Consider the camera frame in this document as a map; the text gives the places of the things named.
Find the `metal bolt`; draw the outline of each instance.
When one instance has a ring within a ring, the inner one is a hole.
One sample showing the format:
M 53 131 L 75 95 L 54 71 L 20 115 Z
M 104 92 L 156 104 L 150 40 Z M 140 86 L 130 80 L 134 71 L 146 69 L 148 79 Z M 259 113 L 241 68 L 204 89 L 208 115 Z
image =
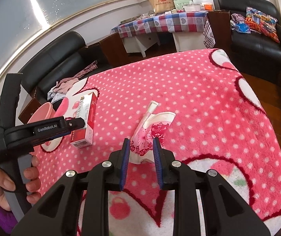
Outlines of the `metal bolt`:
M 111 165 L 112 165 L 112 162 L 110 162 L 108 160 L 102 162 L 102 167 L 104 167 L 104 168 L 111 167 Z
M 217 176 L 217 171 L 216 170 L 209 170 L 208 171 L 208 174 L 210 175 L 210 176 Z
M 175 161 L 173 161 L 173 162 L 171 163 L 171 165 L 172 165 L 173 167 L 179 168 L 179 167 L 181 166 L 181 162 L 178 161 L 178 160 L 175 160 Z
M 76 175 L 76 172 L 74 170 L 66 171 L 66 176 L 67 177 L 73 177 L 75 175 Z

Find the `gray grip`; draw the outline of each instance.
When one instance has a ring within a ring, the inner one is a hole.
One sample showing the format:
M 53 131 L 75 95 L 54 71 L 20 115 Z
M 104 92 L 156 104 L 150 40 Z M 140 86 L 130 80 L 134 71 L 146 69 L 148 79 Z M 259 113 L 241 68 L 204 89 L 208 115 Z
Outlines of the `gray grip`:
M 26 168 L 30 168 L 32 166 L 31 160 L 32 160 L 31 154 L 27 154 L 25 156 L 18 158 L 20 175 L 21 175 L 21 178 L 22 178 L 22 181 L 24 184 L 30 182 L 29 179 L 26 179 L 24 177 L 23 172 Z M 26 213 L 26 209 L 21 208 L 20 204 L 19 204 L 20 201 L 23 201 L 23 202 L 27 201 L 24 199 L 24 198 L 26 198 L 25 194 L 5 192 L 5 196 L 6 196 L 6 200 L 8 201 L 8 204 L 11 208 L 11 211 L 13 212 L 16 220 L 19 222 Z

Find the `green leaf print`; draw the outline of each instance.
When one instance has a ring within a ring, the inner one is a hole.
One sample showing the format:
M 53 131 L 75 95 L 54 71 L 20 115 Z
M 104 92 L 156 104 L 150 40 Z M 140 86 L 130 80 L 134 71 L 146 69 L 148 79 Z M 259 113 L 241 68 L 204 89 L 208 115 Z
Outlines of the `green leaf print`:
M 236 186 L 246 186 L 247 182 L 244 179 L 237 179 L 233 182 Z

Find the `hand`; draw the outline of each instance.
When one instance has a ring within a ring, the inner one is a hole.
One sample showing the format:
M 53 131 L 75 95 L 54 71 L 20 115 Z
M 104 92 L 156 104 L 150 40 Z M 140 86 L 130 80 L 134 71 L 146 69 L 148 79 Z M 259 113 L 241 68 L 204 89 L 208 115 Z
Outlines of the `hand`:
M 23 174 L 25 178 L 31 180 L 26 184 L 26 188 L 29 192 L 33 193 L 27 196 L 27 201 L 31 204 L 35 204 L 41 198 L 41 194 L 36 192 L 40 189 L 41 186 L 41 181 L 39 179 L 39 170 L 38 168 L 36 168 L 39 165 L 38 158 L 36 156 L 33 156 L 31 163 L 33 167 L 25 169 Z M 6 200 L 2 188 L 8 191 L 14 191 L 16 189 L 16 186 L 14 182 L 9 178 L 9 176 L 0 169 L 0 207 L 7 211 L 10 211 L 9 204 Z

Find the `red and white box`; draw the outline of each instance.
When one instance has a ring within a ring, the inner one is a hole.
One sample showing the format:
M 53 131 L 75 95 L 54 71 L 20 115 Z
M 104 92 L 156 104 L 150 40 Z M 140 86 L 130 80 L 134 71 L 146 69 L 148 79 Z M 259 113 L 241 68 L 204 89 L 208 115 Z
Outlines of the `red and white box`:
M 92 145 L 96 104 L 97 97 L 93 92 L 80 98 L 76 118 L 83 118 L 85 127 L 71 133 L 71 144 L 77 148 Z

